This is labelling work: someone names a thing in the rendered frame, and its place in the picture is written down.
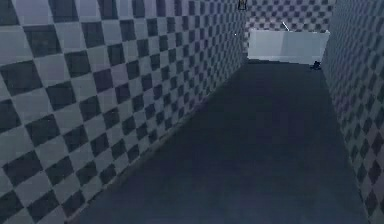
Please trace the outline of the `white bathtub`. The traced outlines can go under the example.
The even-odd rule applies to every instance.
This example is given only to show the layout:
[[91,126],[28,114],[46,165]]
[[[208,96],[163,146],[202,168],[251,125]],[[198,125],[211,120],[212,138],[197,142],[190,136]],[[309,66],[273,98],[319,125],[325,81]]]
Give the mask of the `white bathtub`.
[[254,60],[312,65],[321,62],[329,32],[255,30],[250,32],[247,57]]

